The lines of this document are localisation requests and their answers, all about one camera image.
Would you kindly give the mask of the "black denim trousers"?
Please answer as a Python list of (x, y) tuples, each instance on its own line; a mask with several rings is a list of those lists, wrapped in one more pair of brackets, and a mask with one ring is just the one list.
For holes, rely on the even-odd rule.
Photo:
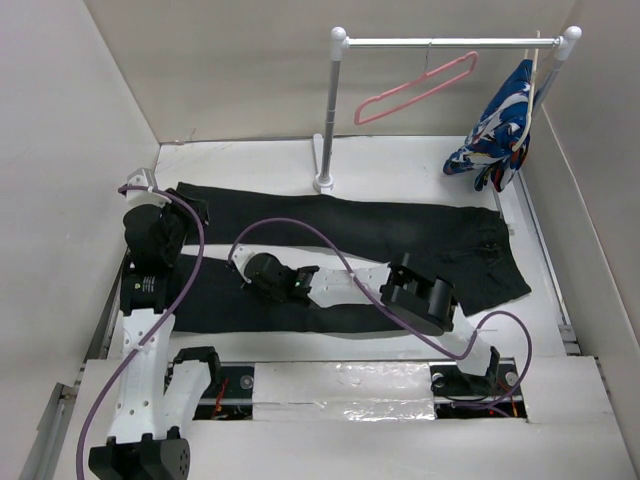
[[(345, 254), (385, 263), (408, 253), (450, 282), (471, 316), (530, 293), (513, 257), (509, 232), (495, 211), (482, 207), (358, 202), (324, 195), (277, 196), (181, 183), (178, 193), (208, 204), (208, 245), (232, 244), (264, 219), (303, 221)], [(175, 312), (179, 332), (387, 332), (396, 324), (372, 305), (329, 309), (271, 302), (243, 287), (225, 258), (204, 259)]]

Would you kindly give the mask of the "pink clothes hanger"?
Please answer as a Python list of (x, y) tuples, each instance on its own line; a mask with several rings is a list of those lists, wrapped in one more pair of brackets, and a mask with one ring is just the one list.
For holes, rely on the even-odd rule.
[[(423, 69), (423, 72), (417, 76), (415, 79), (402, 83), (400, 85), (395, 86), (394, 88), (388, 89), (386, 91), (383, 91), (382, 93), (378, 94), (378, 95), (374, 95), (371, 96), (367, 99), (365, 99), (361, 104), (358, 105), (358, 107), (355, 109), (354, 111), (354, 116), (353, 116), (353, 123), (355, 126), (363, 126), (366, 124), (370, 124), (373, 122), (376, 122), (380, 119), (383, 119), (385, 117), (388, 117), (390, 115), (396, 114), (402, 110), (405, 110), (411, 106), (413, 106), (414, 104), (421, 102), (437, 93), (439, 93), (442, 90), (447, 89), (448, 87), (452, 86), (453, 84), (459, 82), (460, 80), (468, 77), (469, 75), (471, 75), (477, 65), (477, 61), (479, 59), (479, 53), (475, 50), (470, 50), (467, 53), (465, 53), (462, 56), (459, 56), (457, 58), (454, 58), (453, 60), (444, 63), (440, 66), (438, 66), (437, 68), (434, 69), (429, 69), (428, 65), (429, 65), (429, 54), (430, 51), (433, 49), (433, 43), (430, 42), (427, 47), (426, 47), (426, 53), (425, 53), (425, 66)], [(397, 96), (400, 93), (403, 93), (407, 90), (410, 90), (414, 87), (420, 86), (421, 84), (424, 84), (425, 82), (427, 82), (428, 80), (430, 80), (433, 77), (436, 77), (442, 73), (445, 73), (449, 70), (451, 70), (452, 68), (456, 68), (461, 64), (468, 64), (468, 68), (465, 69), (464, 71), (461, 71), (459, 74), (431, 87), (428, 88), (427, 90), (421, 92), (420, 94), (402, 102), (399, 104), (396, 104), (395, 106), (393, 106), (392, 108), (380, 111), (378, 113), (375, 113), (374, 115), (369, 115), (364, 117), (363, 116), (363, 112), (366, 110), (367, 107), (380, 103), (384, 100), (387, 100), (391, 97)]]

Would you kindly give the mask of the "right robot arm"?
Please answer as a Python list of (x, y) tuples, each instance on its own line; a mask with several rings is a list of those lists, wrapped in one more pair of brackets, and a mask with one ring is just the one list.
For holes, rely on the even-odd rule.
[(292, 269), (270, 253), (236, 254), (233, 263), (243, 280), (272, 301), (315, 310), (381, 305), (401, 327), (431, 337), (455, 360), (459, 387), (469, 396), (485, 396), (499, 379), (500, 354), (481, 339), (467, 320), (454, 320), (454, 288), (404, 254), (376, 267)]

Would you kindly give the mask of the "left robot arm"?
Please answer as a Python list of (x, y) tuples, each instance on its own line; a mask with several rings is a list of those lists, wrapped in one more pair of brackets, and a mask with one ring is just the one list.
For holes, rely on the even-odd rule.
[(75, 474), (99, 479), (185, 479), (191, 451), (185, 437), (202, 396), (222, 387), (212, 347), (168, 356), (175, 312), (191, 290), (204, 260), (200, 245), (191, 273), (176, 263), (186, 237), (205, 236), (205, 203), (173, 189), (128, 184), (127, 252), (120, 277), (123, 359), (90, 407), (75, 453)]

